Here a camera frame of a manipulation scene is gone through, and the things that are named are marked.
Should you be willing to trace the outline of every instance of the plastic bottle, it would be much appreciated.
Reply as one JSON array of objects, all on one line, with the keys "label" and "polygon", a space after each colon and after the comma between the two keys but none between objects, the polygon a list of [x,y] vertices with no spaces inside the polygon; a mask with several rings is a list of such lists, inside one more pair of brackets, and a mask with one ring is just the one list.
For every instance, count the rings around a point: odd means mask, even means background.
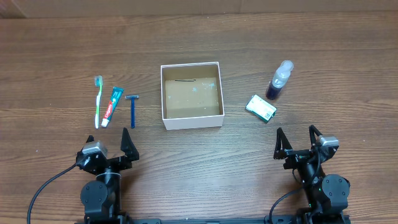
[{"label": "plastic bottle", "polygon": [[283,61],[280,67],[276,70],[272,82],[270,82],[266,97],[269,100],[274,100],[279,95],[282,87],[286,84],[290,77],[290,72],[293,70],[293,62],[290,60]]}]

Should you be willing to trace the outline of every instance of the white box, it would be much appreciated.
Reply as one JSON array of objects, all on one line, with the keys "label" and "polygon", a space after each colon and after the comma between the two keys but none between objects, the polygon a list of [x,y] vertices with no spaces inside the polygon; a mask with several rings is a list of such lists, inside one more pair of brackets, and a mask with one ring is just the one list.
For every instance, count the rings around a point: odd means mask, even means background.
[{"label": "white box", "polygon": [[162,65],[162,119],[167,130],[222,126],[218,62]]}]

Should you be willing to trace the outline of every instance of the green toothbrush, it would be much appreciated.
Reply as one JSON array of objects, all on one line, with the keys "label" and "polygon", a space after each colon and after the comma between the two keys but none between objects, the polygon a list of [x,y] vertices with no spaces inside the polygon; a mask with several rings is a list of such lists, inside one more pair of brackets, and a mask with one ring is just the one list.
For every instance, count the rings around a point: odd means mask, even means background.
[{"label": "green toothbrush", "polygon": [[101,94],[102,94],[102,76],[97,75],[94,77],[94,83],[96,87],[99,87],[99,92],[96,99],[97,110],[95,112],[95,128],[98,129],[100,125],[100,102],[101,102]]}]

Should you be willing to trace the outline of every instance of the box rim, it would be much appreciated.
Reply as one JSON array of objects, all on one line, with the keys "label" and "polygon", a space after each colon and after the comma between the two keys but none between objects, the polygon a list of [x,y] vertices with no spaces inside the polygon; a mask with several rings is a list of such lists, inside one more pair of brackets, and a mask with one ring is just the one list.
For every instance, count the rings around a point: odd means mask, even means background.
[{"label": "box rim", "polygon": [[[196,65],[217,65],[218,69],[218,77],[220,79],[220,92],[221,92],[221,103],[223,104],[223,114],[219,115],[211,115],[211,116],[199,116],[199,117],[190,117],[190,118],[164,118],[164,106],[163,106],[163,68],[169,67],[188,67],[188,66],[196,66]],[[162,102],[162,120],[174,120],[174,119],[192,119],[192,118],[209,118],[209,117],[217,117],[217,116],[225,116],[224,110],[224,96],[223,96],[223,87],[221,84],[221,70],[220,63],[218,62],[199,62],[199,63],[183,63],[183,64],[174,64],[174,65],[161,65],[160,66],[160,97]]]}]

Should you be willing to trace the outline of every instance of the wooden table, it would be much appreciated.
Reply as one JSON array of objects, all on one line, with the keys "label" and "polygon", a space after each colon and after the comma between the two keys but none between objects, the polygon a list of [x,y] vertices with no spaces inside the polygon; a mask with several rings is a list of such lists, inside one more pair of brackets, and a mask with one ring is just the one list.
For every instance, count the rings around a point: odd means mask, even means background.
[{"label": "wooden table", "polygon": [[[35,191],[74,163],[89,134],[121,155],[130,101],[95,129],[95,75],[104,78],[101,116],[113,86],[140,94],[130,134],[141,158],[122,172],[134,218],[263,217],[298,187],[272,158],[276,129],[308,149],[314,124],[340,140],[323,168],[351,182],[352,221],[398,222],[397,21],[396,12],[0,20],[0,223],[25,223]],[[244,107],[287,59],[294,71],[265,124]],[[223,127],[166,131],[160,66],[212,61]],[[33,223],[82,221],[80,190],[94,178],[74,169],[48,185]],[[301,193],[275,214],[306,206]]]}]

